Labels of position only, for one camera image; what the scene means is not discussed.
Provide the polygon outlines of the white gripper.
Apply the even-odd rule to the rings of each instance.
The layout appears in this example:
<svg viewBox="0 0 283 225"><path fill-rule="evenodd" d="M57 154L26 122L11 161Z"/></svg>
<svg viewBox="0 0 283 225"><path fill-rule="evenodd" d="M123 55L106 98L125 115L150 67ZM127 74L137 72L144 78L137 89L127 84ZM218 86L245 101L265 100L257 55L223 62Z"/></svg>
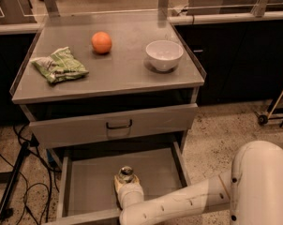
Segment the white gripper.
<svg viewBox="0 0 283 225"><path fill-rule="evenodd" d="M144 193L140 185L140 179L137 175L133 176L133 183L124 184L117 177L113 178L114 188L117 192L118 202L122 209L129 206L142 203L144 201Z"/></svg>

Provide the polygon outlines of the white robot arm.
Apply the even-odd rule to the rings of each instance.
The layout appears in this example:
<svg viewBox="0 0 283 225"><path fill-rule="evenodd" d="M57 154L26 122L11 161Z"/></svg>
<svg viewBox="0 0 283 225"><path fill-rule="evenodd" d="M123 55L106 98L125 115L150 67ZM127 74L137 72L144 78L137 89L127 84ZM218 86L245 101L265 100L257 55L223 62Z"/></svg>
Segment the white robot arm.
<svg viewBox="0 0 283 225"><path fill-rule="evenodd" d="M283 225L283 149L272 142L249 142L228 171L153 200L144 199L129 167L114 176L114 187L121 225L156 225L226 209L230 225Z"/></svg>

